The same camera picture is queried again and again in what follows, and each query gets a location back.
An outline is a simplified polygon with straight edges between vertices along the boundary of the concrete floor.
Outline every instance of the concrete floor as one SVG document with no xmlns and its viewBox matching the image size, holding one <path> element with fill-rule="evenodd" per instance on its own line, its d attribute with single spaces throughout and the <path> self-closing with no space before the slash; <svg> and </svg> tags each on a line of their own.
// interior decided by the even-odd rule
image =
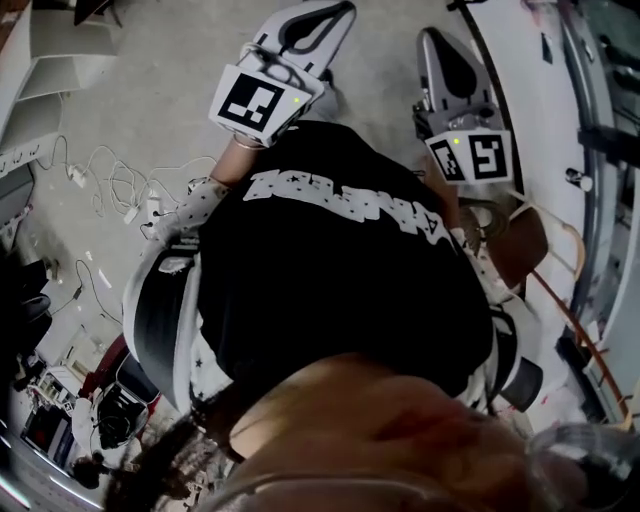
<svg viewBox="0 0 640 512">
<path fill-rule="evenodd" d="M 202 155 L 220 155 L 229 134 L 209 121 L 207 113 L 222 69 L 236 62 L 242 44 L 253 38 L 271 13 L 296 3 L 119 2 L 124 28 L 114 33 L 119 53 L 114 67 L 98 85 L 64 98 L 61 133 L 69 141 L 69 163 L 84 167 L 101 144 L 145 174 L 155 166 L 179 166 Z M 464 41 L 470 36 L 459 14 L 447 12 L 445 0 L 355 3 L 358 18 L 332 65 L 336 86 L 347 104 L 341 121 L 378 151 L 417 167 L 424 150 L 415 139 L 411 120 L 411 106 L 421 95 L 416 35 L 421 28 L 434 25 Z M 63 158 L 62 142 L 59 146 L 56 161 Z M 113 158 L 100 150 L 91 167 L 100 179 L 106 179 L 112 165 Z M 198 162 L 184 171 L 158 172 L 156 177 L 180 198 L 186 195 L 187 182 L 207 175 L 210 168 L 210 162 Z M 63 283 L 52 283 L 46 290 L 52 297 L 52 310 L 64 304 L 78 286 L 73 262 L 81 258 L 91 267 L 105 307 L 120 318 L 120 298 L 145 243 L 139 226 L 147 222 L 146 211 L 125 225 L 123 217 L 113 211 L 103 182 L 106 214 L 99 218 L 92 206 L 96 186 L 92 177 L 87 176 L 84 189 L 66 179 L 62 166 L 47 172 L 36 167 L 36 177 L 35 211 L 25 223 L 22 238 L 31 246 L 38 244 L 35 255 L 57 258 L 61 263 Z M 129 179 L 126 171 L 120 177 Z M 122 196 L 130 193 L 126 187 L 118 190 Z M 172 206 L 171 201 L 165 204 Z M 111 289 L 98 278 L 98 269 L 107 276 Z M 84 310 L 79 312 L 77 305 L 81 304 Z M 77 304 L 56 315 L 40 348 L 54 360 L 80 323 L 89 334 L 101 332 L 98 324 L 105 321 L 96 320 L 98 313 L 88 288 Z M 95 325 L 89 327 L 92 318 Z M 113 327 L 98 337 L 109 343 Z"/>
</svg>

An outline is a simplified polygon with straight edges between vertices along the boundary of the white cable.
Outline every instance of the white cable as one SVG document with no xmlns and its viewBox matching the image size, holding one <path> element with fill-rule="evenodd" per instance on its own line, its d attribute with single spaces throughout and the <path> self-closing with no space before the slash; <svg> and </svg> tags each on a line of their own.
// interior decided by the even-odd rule
<svg viewBox="0 0 640 512">
<path fill-rule="evenodd" d="M 58 132 L 60 132 L 60 130 L 62 130 L 62 118 L 64 117 L 64 100 L 62 99 L 61 92 L 58 93 L 58 99 L 60 100 L 60 121 L 58 121 Z"/>
<path fill-rule="evenodd" d="M 242 45 L 242 48 L 240 49 L 240 60 L 244 59 L 251 52 L 254 52 L 254 53 L 258 54 L 258 56 L 265 55 L 265 54 L 273 55 L 272 52 L 268 51 L 263 46 L 260 46 L 259 44 L 251 42 L 251 43 L 245 43 L 245 44 Z M 293 80 L 293 77 L 294 77 L 294 70 L 291 67 L 291 63 L 290 62 L 287 62 L 287 64 L 289 64 L 289 65 L 288 66 L 281 66 L 281 67 L 285 68 L 289 73 L 289 76 L 286 79 L 272 77 L 267 72 L 268 68 L 266 70 L 263 70 L 263 72 L 264 72 L 265 75 L 267 75 L 270 78 L 274 78 L 275 80 L 278 80 L 278 81 L 280 81 L 280 82 L 282 82 L 284 84 L 290 84 L 291 81 Z"/>
<path fill-rule="evenodd" d="M 98 177 L 98 175 L 96 174 L 96 172 L 91 168 L 91 164 L 93 163 L 93 159 L 95 158 L 96 154 L 98 153 L 98 151 L 100 149 L 105 149 L 107 152 L 109 152 L 109 154 L 113 157 L 114 159 L 114 163 L 113 166 L 111 167 L 111 172 L 109 173 L 109 177 L 108 178 L 103 178 L 100 179 Z M 116 213 L 125 216 L 127 215 L 127 213 L 129 212 L 129 210 L 131 210 L 132 208 L 140 208 L 140 206 L 142 205 L 142 203 L 144 202 L 144 193 L 145 191 L 151 187 L 153 184 L 157 184 L 162 191 L 167 195 L 167 197 L 173 201 L 176 205 L 180 204 L 182 201 L 179 201 L 178 199 L 176 199 L 173 194 L 171 194 L 171 192 L 169 192 L 169 190 L 167 189 L 167 187 L 165 187 L 165 185 L 157 178 L 152 177 L 153 174 L 156 171 L 181 171 L 183 169 L 185 169 L 186 167 L 190 166 L 191 164 L 195 163 L 195 162 L 199 162 L 201 160 L 210 160 L 211 162 L 213 162 L 214 165 L 216 165 L 218 163 L 218 161 L 213 158 L 212 156 L 200 156 L 197 158 L 193 158 L 192 160 L 189 160 L 187 163 L 180 165 L 180 166 L 176 166 L 176 167 L 154 167 L 153 169 L 151 169 L 151 171 L 149 172 L 148 176 L 145 176 L 143 173 L 141 173 L 140 171 L 136 170 L 136 169 L 132 169 L 131 167 L 129 167 L 126 163 L 124 163 L 122 160 L 120 160 L 118 158 L 118 156 L 115 154 L 115 152 L 109 147 L 109 146 L 105 146 L 105 145 L 100 145 L 98 147 L 96 147 L 93 152 L 91 153 L 91 155 L 89 156 L 89 160 L 87 161 L 87 164 L 84 166 L 84 168 L 82 168 L 81 166 L 77 165 L 75 166 L 79 171 L 80 171 L 80 176 L 83 177 L 85 176 L 85 174 L 90 174 L 94 181 L 96 182 L 96 190 L 93 193 L 93 195 L 91 196 L 91 206 L 93 207 L 94 211 L 96 212 L 96 215 L 98 215 L 98 217 L 100 218 L 104 218 L 106 215 L 105 212 L 105 204 L 104 204 L 104 193 L 102 191 L 102 187 L 101 187 L 101 183 L 102 182 L 108 182 L 108 186 L 109 186 L 109 197 L 111 199 L 111 204 L 113 206 L 113 209 Z M 70 166 L 68 164 L 68 162 L 66 161 L 65 158 L 65 162 L 63 162 L 65 164 L 65 172 L 67 174 L 67 177 L 70 177 L 70 173 L 69 173 L 69 169 Z M 130 176 L 131 176 L 131 180 L 126 180 L 126 179 L 122 179 L 118 177 L 118 173 L 121 172 L 122 170 L 126 170 L 129 172 Z M 137 182 L 137 177 L 140 177 L 141 181 L 142 181 L 142 186 L 139 186 L 139 182 Z M 118 183 L 120 185 L 126 185 L 128 187 L 131 188 L 131 193 L 129 195 L 128 199 L 124 199 L 121 196 L 118 195 L 118 193 L 115 190 L 115 184 Z"/>
</svg>

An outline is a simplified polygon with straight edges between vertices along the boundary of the white cabinet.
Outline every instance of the white cabinet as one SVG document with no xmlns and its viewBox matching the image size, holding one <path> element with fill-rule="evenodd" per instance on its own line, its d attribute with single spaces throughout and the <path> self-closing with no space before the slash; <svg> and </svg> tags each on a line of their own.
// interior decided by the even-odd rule
<svg viewBox="0 0 640 512">
<path fill-rule="evenodd" d="M 0 176 L 51 151 L 59 93 L 90 87 L 109 69 L 111 29 L 95 18 L 76 27 L 73 11 L 27 6 L 0 52 Z"/>
<path fill-rule="evenodd" d="M 13 150 L 7 150 L 4 153 L 0 153 L 0 178 L 7 174 L 12 167 Z"/>
</svg>

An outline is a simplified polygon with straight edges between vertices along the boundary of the black t-shirt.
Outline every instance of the black t-shirt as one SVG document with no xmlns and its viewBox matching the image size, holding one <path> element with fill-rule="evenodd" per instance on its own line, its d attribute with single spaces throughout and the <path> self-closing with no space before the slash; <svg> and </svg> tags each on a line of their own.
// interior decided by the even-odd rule
<svg viewBox="0 0 640 512">
<path fill-rule="evenodd" d="M 438 211 L 433 192 L 351 129 L 300 122 L 200 230 L 198 307 L 220 367 L 280 382 L 359 352 L 463 392 L 493 328 Z"/>
</svg>

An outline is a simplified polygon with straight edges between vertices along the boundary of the hand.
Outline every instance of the hand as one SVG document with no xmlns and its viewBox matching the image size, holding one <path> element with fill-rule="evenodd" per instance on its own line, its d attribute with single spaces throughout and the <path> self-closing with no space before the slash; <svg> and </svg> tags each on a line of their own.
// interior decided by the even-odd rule
<svg viewBox="0 0 640 512">
<path fill-rule="evenodd" d="M 431 155 L 425 156 L 423 162 L 425 170 L 424 184 L 442 200 L 444 223 L 449 229 L 460 227 L 460 206 L 458 204 L 457 187 L 449 185 L 445 181 L 440 169 L 438 169 L 438 164 Z"/>
</svg>

